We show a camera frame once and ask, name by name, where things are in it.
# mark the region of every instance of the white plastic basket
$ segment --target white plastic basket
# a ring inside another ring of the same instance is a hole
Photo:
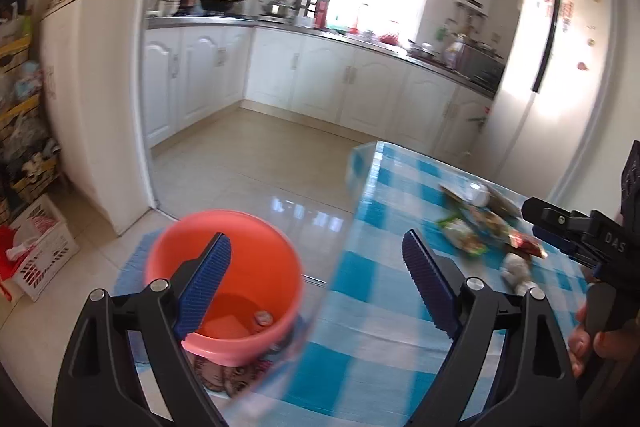
[[[80,249],[66,226],[65,216],[46,194],[37,200],[12,222],[12,229],[18,229],[29,217],[53,217],[57,223],[36,241],[35,247],[20,263],[12,280],[36,300],[44,287],[64,264]]]

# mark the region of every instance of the refrigerator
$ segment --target refrigerator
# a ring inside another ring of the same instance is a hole
[[[611,0],[523,0],[511,54],[468,163],[478,176],[549,198],[601,96]]]

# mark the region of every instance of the white kitchen cabinet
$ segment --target white kitchen cabinet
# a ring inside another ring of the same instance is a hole
[[[291,110],[335,123],[353,54],[354,47],[348,44],[304,37]]]
[[[340,125],[384,138],[406,68],[400,60],[356,49]]]
[[[180,60],[180,28],[145,34],[142,71],[142,115],[146,144],[160,143],[177,132],[176,76]]]
[[[458,86],[433,156],[453,166],[465,168],[471,147],[480,134],[491,104],[492,101],[487,97]]]
[[[220,109],[242,100],[251,32],[251,28],[235,26],[225,28],[222,48],[223,74]]]
[[[255,30],[247,99],[282,109],[290,108],[302,39],[302,35],[287,31]]]
[[[431,154],[456,84],[422,68],[409,67],[393,118],[390,139],[422,154]]]
[[[222,108],[222,26],[184,28],[178,85],[178,129]]]

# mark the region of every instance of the red bottle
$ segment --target red bottle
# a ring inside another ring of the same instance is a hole
[[[314,27],[318,30],[326,28],[326,13],[329,9],[329,0],[316,0],[316,22]]]

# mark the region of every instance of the countertop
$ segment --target countertop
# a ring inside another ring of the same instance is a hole
[[[398,58],[399,60],[404,60],[409,64],[414,66],[418,66],[419,68],[424,68],[425,70],[433,71],[433,73],[440,74],[452,80],[453,82],[460,84],[460,86],[468,87],[482,96],[486,96],[487,98],[493,100],[495,93],[486,89],[483,86],[479,86],[473,82],[469,77],[464,76],[463,74],[457,73],[456,71],[449,70],[445,67],[440,67],[436,64],[431,64],[430,62],[425,62],[423,60],[418,60],[417,58],[410,57],[407,55],[407,52],[400,48],[399,46],[389,46],[387,44],[374,44],[372,42],[364,42],[353,37],[348,37],[344,35],[340,35],[339,33],[332,31],[324,31],[324,30],[316,30],[311,28],[301,28],[299,26],[293,26],[291,24],[283,24],[283,23],[273,23],[266,22],[261,20],[256,20],[254,18],[242,17],[207,17],[207,16],[194,16],[194,17],[149,17],[147,19],[147,27],[148,29],[156,29],[156,28],[178,28],[182,26],[195,26],[195,25],[205,25],[205,26],[248,26],[248,27],[258,27],[258,28],[270,28],[273,30],[283,30],[295,33],[302,33],[305,35],[312,35],[315,37],[322,37],[325,39],[331,39],[337,42],[344,42],[345,44],[350,44],[352,46],[359,46],[361,48],[365,48],[374,52],[378,52],[383,55],[387,55],[388,57]]]

